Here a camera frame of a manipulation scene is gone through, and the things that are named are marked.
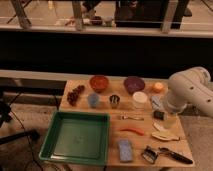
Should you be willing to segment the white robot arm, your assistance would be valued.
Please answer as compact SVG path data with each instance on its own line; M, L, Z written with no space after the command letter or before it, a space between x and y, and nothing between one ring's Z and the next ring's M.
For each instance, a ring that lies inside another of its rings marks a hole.
M193 67L172 74L168 91L162 99L168 113L181 113L188 103L213 118L213 91L208 87L211 76L203 67Z

